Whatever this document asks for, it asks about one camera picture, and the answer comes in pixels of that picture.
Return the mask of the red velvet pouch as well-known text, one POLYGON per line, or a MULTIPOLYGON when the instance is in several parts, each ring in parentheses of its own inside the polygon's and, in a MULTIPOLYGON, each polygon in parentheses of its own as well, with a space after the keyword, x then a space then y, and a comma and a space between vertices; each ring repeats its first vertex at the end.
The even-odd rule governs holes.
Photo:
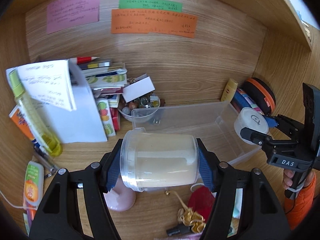
POLYGON ((203 183, 192 185, 190 190, 188 204, 185 204, 179 197, 182 207, 177 213, 177 220, 189 227, 191 232, 201 233, 208 222, 215 197, 203 183))

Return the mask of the beige foam jar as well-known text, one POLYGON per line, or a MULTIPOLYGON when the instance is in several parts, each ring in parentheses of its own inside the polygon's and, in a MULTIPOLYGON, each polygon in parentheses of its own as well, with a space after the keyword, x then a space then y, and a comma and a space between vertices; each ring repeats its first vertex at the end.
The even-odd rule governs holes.
POLYGON ((190 185, 199 175, 197 140, 188 134, 128 131, 120 149, 124 185, 136 192, 190 185))

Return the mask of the pink round jar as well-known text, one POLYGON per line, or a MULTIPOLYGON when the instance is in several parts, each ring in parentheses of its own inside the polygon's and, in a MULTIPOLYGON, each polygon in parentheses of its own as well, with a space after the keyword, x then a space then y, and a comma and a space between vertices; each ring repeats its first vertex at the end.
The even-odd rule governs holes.
POLYGON ((116 185, 104 194, 105 202, 109 210, 123 212, 129 210, 136 201, 136 193, 124 185, 121 176, 116 185))

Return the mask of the teal small bottle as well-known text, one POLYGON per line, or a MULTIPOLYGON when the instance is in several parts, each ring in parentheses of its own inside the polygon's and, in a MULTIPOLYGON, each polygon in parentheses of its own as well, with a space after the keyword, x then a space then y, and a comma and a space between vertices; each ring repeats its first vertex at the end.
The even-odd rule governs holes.
POLYGON ((236 231, 239 224, 239 219, 241 215, 241 208, 242 208, 242 196, 243 196, 243 189, 236 189, 235 194, 235 201, 234 201, 234 208, 233 208, 233 215, 232 215, 232 223, 231 226, 236 231))

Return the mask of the dark green spray bottle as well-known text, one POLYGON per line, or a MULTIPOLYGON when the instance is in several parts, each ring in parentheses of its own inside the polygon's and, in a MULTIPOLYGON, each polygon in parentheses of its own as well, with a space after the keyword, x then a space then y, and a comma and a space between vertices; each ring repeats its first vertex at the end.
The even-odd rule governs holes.
POLYGON ((184 224, 178 224, 177 226, 170 228, 166 231, 167 236, 185 235, 191 233, 191 227, 184 224))

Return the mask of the clear plastic storage bin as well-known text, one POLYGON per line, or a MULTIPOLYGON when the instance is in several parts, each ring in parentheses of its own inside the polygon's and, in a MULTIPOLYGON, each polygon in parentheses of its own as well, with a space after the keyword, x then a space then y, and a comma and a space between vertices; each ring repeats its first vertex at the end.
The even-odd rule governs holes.
POLYGON ((231 165, 242 163, 260 150, 242 141, 234 130, 238 112, 227 102, 140 108, 132 113, 132 127, 150 133, 190 134, 206 149, 231 165))

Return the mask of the fruit pattern box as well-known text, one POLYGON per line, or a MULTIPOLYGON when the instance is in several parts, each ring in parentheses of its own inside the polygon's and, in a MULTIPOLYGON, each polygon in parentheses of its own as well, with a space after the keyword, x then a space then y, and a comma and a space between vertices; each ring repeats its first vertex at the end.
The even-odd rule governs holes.
POLYGON ((99 99, 96 101, 98 112, 107 137, 116 135, 116 130, 113 125, 112 115, 107 99, 99 99))

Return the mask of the yellow sunscreen bottle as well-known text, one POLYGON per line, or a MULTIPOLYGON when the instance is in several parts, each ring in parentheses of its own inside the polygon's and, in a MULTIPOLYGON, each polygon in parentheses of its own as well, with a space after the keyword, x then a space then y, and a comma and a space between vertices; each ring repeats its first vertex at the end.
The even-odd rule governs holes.
POLYGON ((231 102, 231 100, 233 99, 235 93, 236 93, 236 90, 238 88, 238 83, 229 78, 224 90, 223 90, 223 93, 221 95, 221 99, 220 101, 223 102, 223 101, 228 101, 228 102, 231 102))

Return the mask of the bowl of beads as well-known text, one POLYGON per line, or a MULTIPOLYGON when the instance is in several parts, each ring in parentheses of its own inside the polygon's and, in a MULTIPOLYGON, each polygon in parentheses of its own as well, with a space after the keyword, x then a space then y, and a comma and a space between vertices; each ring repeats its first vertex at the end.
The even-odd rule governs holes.
POLYGON ((150 121, 160 106, 161 99, 154 93, 145 94, 130 102, 125 102, 121 95, 117 110, 127 121, 141 124, 150 121))

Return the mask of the stack of books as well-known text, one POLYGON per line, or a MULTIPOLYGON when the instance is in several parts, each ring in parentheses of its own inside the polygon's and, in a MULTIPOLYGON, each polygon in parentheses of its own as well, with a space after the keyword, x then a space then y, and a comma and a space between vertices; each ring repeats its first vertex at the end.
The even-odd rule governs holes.
POLYGON ((127 68, 123 62, 102 57, 74 57, 95 99, 107 99, 111 107, 118 107, 123 88, 127 86, 127 68))

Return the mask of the white small box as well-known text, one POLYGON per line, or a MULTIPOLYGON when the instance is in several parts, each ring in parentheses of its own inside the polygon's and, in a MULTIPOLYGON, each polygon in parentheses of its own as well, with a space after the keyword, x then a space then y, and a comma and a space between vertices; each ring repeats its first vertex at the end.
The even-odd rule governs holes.
POLYGON ((122 96, 125 102, 130 102, 154 90, 155 87, 151 78, 147 74, 144 74, 136 78, 134 83, 124 87, 122 96))

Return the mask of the white green orange tube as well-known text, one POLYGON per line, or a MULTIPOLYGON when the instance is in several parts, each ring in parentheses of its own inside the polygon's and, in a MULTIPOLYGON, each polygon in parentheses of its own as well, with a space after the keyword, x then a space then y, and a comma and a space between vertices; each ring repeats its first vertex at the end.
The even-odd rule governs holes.
POLYGON ((29 161, 24 178, 23 197, 26 202, 38 207, 43 197, 44 167, 34 161, 29 161))

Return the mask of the white paper bag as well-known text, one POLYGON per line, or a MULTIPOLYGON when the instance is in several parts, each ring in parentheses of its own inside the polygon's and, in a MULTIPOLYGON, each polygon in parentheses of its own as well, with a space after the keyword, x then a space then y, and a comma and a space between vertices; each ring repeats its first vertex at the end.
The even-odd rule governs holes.
POLYGON ((106 142, 107 136, 91 88, 78 65, 54 60, 9 68, 46 126, 63 144, 106 142))

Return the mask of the pink sticky note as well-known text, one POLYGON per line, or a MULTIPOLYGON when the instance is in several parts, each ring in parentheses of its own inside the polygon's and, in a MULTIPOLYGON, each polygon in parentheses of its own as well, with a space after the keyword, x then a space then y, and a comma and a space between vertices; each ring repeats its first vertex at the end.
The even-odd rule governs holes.
POLYGON ((100 0, 57 0, 47 5, 47 34, 99 21, 100 0))

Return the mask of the green sticky note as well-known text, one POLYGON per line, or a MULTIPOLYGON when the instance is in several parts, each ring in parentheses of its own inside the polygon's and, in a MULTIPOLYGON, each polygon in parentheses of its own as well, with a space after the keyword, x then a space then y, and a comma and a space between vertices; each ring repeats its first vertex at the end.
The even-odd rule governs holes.
POLYGON ((119 0, 119 9, 156 9, 182 12, 183 4, 169 0, 119 0))

